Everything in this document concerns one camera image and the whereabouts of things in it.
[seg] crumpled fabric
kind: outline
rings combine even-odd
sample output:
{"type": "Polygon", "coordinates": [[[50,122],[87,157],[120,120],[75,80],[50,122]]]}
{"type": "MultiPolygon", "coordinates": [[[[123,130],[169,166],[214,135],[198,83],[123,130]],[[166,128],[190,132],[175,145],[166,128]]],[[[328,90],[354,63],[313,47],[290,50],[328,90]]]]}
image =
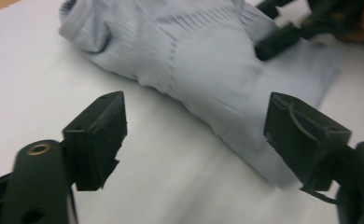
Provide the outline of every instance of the crumpled fabric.
{"type": "Polygon", "coordinates": [[[266,143],[270,93],[319,106],[339,52],[301,41],[263,63],[274,22],[241,0],[66,0],[60,34],[93,63],[180,101],[268,181],[296,179],[266,143]]]}

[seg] white surface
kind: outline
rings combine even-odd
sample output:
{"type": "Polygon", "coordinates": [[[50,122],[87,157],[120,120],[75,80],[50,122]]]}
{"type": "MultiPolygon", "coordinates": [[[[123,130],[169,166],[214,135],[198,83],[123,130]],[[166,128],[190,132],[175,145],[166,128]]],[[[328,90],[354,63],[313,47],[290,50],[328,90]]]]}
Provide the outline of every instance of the white surface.
{"type": "MultiPolygon", "coordinates": [[[[334,206],[269,185],[180,103],[89,63],[58,35],[61,3],[21,0],[0,11],[0,175],[22,147],[61,141],[95,98],[124,91],[120,164],[103,190],[76,193],[81,224],[337,223],[334,206]]],[[[333,44],[345,59],[322,111],[354,132],[354,147],[364,141],[364,46],[333,44]]]]}

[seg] white table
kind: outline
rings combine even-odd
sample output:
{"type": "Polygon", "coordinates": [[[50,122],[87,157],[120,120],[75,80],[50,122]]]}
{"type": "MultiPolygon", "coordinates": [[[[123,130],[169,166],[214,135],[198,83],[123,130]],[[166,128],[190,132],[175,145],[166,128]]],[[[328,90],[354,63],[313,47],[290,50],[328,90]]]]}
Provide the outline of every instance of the white table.
{"type": "MultiPolygon", "coordinates": [[[[58,35],[61,3],[0,10],[0,175],[22,147],[63,140],[62,128],[95,98],[124,91],[120,164],[103,190],[76,192],[81,224],[338,223],[333,205],[298,185],[268,184],[180,103],[83,58],[58,35]]],[[[306,10],[300,1],[283,12],[297,21],[306,10]]],[[[364,141],[364,46],[331,42],[345,58],[321,110],[354,132],[354,147],[364,141]]]]}

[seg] gray cloth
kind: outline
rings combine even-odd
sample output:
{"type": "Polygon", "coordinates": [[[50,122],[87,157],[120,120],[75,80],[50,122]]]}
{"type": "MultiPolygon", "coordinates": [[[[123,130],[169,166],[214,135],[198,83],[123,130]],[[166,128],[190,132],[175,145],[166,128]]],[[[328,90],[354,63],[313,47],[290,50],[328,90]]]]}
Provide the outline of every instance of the gray cloth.
{"type": "Polygon", "coordinates": [[[262,134],[269,96],[318,106],[336,50],[302,41],[260,62],[253,45],[276,26],[240,0],[67,0],[60,15],[89,60],[179,100],[270,182],[295,179],[262,134]]]}

